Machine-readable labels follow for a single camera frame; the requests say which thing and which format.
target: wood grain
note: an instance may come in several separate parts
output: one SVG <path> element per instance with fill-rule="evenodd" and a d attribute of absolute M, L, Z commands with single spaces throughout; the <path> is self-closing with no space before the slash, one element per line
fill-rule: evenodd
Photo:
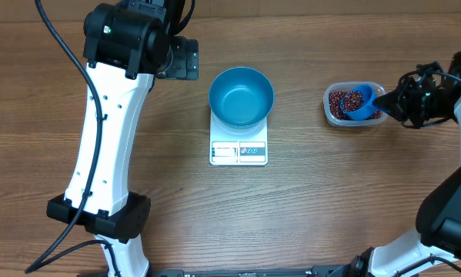
<path fill-rule="evenodd" d="M 83 21 L 99 3 L 119 0 L 44 0 L 52 21 Z M 190 7 L 186 0 L 184 15 Z M 461 12 L 461 0 L 197 0 L 194 18 L 279 15 L 362 15 Z M 0 0 L 0 22 L 40 22 L 30 0 Z"/>
<path fill-rule="evenodd" d="M 77 55 L 81 22 L 55 24 Z M 143 246 L 155 269 L 281 269 L 347 263 L 414 226 L 421 201 L 459 161 L 457 125 L 328 126 L 334 82 L 386 90 L 417 63 L 446 68 L 461 50 L 461 14 L 195 19 L 197 82 L 159 81 L 139 120 L 129 185 L 152 198 Z M 251 66 L 276 90 L 269 164 L 212 167 L 207 93 L 223 70 Z M 0 276 L 26 266 L 65 227 L 45 215 L 79 149 L 85 83 L 43 24 L 0 24 Z M 73 230 L 61 249 L 90 239 Z M 99 247 L 35 274 L 105 269 Z M 457 276 L 445 266 L 426 276 Z"/>

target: digital kitchen scale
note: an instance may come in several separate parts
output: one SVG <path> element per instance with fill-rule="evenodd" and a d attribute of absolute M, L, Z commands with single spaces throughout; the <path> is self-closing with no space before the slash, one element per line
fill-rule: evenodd
<path fill-rule="evenodd" d="M 251 128 L 231 128 L 212 112 L 209 130 L 209 162 L 212 165 L 266 165 L 268 121 Z"/>

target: red beans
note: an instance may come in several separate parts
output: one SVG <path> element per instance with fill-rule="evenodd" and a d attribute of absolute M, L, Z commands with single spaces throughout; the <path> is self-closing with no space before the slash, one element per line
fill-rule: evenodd
<path fill-rule="evenodd" d="M 353 112 L 362 108 L 363 98 L 362 93 L 360 92 L 342 92 L 342 91 L 335 91 L 329 93 L 329 108 L 331 109 L 331 114 L 337 119 L 342 120 L 351 120 L 347 115 L 343 113 L 340 108 L 341 101 L 345 99 L 343 102 L 343 109 L 347 112 Z M 381 117 L 381 111 L 375 112 L 370 119 L 378 119 Z"/>

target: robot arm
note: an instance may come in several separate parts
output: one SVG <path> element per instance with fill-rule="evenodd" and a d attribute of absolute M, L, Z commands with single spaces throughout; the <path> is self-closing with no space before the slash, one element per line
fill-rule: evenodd
<path fill-rule="evenodd" d="M 444 118 L 435 123 L 454 119 L 461 141 L 461 52 L 455 54 L 449 73 L 457 79 L 443 73 L 437 63 L 419 65 L 374 105 L 408 128 L 433 125 L 425 123 L 432 118 Z M 417 80 L 411 77 L 414 74 L 419 75 Z M 440 85 L 432 77 L 435 74 L 443 75 Z M 407 120 L 413 125 L 405 125 Z M 415 229 L 386 246 L 368 249 L 331 276 L 410 277 L 442 260 L 461 260 L 461 167 L 422 203 Z"/>
<path fill-rule="evenodd" d="M 191 12 L 179 21 L 184 0 L 121 1 L 100 4 L 85 19 L 83 56 L 103 111 L 102 144 L 88 201 L 79 211 L 95 148 L 96 110 L 90 88 L 78 161 L 65 194 L 48 202 L 47 215 L 83 225 L 104 248 L 108 277 L 145 277 L 149 261 L 140 233 L 149 215 L 150 199 L 128 190 L 127 176 L 135 130 L 155 78 L 196 80 L 198 42 L 175 37 Z"/>

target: plastic container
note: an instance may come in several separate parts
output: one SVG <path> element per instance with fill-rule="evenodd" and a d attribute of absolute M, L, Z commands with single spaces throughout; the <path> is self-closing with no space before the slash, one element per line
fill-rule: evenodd
<path fill-rule="evenodd" d="M 352 89 L 360 86 L 360 85 L 370 85 L 377 96 L 385 95 L 386 90 L 384 88 L 375 83 L 375 82 L 341 82 L 336 83 L 328 87 L 326 89 L 326 93 L 324 93 L 324 112 L 326 114 L 326 119 L 331 126 L 335 127 L 361 127 L 361 126 L 372 126 L 378 125 L 379 123 L 383 123 L 387 119 L 387 114 L 384 112 L 381 115 L 381 118 L 378 119 L 370 119 L 370 120 L 361 120 L 361 121 L 354 121 L 354 120 L 342 120 L 337 119 L 336 117 L 332 116 L 331 109 L 329 108 L 329 93 L 335 91 L 344 91 L 349 92 Z"/>

